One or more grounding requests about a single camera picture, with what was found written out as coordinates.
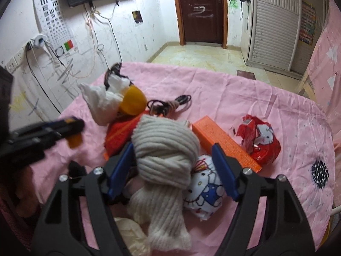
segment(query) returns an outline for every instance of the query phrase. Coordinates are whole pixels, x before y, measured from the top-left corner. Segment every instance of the orange wooden door frame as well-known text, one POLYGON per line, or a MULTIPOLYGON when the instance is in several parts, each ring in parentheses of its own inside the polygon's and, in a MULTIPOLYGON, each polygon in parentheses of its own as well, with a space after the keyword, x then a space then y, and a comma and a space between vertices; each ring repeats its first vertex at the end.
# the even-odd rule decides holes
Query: orange wooden door frame
MULTIPOLYGON (((178 18, 178 27, 179 27, 179 36, 180 36, 180 45, 185 45, 185 31, 184 31, 184 22, 182 19, 182 9, 180 0, 175 0, 175 8, 176 15, 178 18)), ((227 0, 223 0, 223 43, 222 47, 227 49, 227 0)))

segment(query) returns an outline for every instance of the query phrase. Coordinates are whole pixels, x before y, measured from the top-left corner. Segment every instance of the white knitted scarf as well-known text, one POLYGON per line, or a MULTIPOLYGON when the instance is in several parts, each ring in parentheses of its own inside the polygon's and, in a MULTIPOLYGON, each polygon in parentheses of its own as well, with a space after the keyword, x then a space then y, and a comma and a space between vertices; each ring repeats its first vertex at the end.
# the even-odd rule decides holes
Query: white knitted scarf
POLYGON ((150 222, 152 249, 189 250, 191 237, 182 215, 182 191, 200 150, 196 135, 183 124, 143 115, 132 135, 144 187, 130 199, 128 213, 139 223, 150 222))

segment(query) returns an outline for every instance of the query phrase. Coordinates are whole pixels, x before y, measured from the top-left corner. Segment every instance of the pink bed sheet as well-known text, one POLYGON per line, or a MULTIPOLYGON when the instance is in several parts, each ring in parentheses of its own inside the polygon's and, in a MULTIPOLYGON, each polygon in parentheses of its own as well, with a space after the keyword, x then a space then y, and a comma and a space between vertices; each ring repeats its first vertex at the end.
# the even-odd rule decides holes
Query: pink bed sheet
POLYGON ((341 205, 341 12, 329 2, 325 28, 311 56, 307 73, 319 106, 331 126, 336 158, 335 206, 341 205))
MULTIPOLYGON (((311 100, 271 87, 263 82, 238 76, 215 73, 197 68, 165 66, 149 63, 124 63, 122 74, 129 76, 149 99, 169 100, 182 94, 192 95, 192 104, 176 113, 174 118, 195 122, 205 115, 228 131, 246 114, 268 121, 280 141, 282 151, 277 160, 261 171, 262 176, 275 178, 285 174, 301 201, 318 247, 329 221, 335 183, 335 157, 331 129, 323 111, 311 100), (311 168, 317 160, 324 162, 329 179, 324 188, 314 183, 311 168)), ((102 84, 101 76, 95 84, 102 84)), ((60 174, 67 172, 70 160, 91 168, 103 166, 103 142, 106 127, 96 125, 82 97, 62 113, 62 117, 74 115, 86 122, 84 144, 70 150, 65 141, 47 151, 46 159, 32 166, 34 184, 42 202, 45 202, 60 174)), ((257 220, 249 247, 258 244, 262 229, 265 199, 261 199, 257 220)), ((96 247, 86 211, 83 223, 89 245, 96 247)), ((231 222, 236 203, 230 198, 208 220, 200 222, 189 212, 185 223, 192 236, 190 251, 173 251, 153 255, 214 255, 231 222)), ((115 216, 119 214, 113 208, 115 216)))

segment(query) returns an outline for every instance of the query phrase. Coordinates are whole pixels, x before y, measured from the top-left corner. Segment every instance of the dark red door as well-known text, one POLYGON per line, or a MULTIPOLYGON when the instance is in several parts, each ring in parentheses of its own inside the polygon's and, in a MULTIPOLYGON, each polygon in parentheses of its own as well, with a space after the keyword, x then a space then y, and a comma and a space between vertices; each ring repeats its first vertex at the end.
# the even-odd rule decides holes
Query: dark red door
POLYGON ((180 0, 186 42, 223 42, 222 0, 180 0))

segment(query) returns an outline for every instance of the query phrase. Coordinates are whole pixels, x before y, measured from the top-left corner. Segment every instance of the tile floor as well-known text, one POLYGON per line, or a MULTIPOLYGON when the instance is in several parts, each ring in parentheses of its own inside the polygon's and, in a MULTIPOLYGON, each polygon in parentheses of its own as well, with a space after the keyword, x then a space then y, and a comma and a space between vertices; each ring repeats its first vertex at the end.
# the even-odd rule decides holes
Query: tile floor
POLYGON ((299 80, 287 76, 245 66, 240 51, 226 50, 220 47, 199 45, 168 46, 153 60, 153 63, 200 67, 231 75, 237 75, 237 70, 248 71, 255 74, 256 80, 291 92, 295 91, 299 83, 299 80))

